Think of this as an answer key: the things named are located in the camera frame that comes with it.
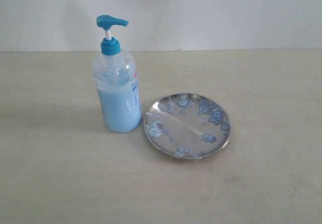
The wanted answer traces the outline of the round steel plate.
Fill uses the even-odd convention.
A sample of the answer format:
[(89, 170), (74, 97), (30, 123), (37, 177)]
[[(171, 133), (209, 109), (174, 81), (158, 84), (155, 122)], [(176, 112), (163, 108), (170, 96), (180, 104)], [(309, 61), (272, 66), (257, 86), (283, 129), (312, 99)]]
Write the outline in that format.
[(177, 159), (199, 160), (222, 150), (231, 137), (232, 122), (214, 100), (176, 93), (156, 101), (143, 120), (149, 142)]

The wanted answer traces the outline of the blue pump soap bottle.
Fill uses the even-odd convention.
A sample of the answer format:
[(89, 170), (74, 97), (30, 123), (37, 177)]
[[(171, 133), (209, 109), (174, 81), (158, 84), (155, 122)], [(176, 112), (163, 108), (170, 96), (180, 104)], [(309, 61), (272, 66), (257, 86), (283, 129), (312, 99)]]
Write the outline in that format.
[(115, 25), (126, 27), (128, 21), (109, 15), (97, 17), (97, 26), (104, 29), (105, 37), (92, 69), (105, 124), (113, 132), (124, 133), (140, 124), (141, 105), (136, 62), (111, 35)]

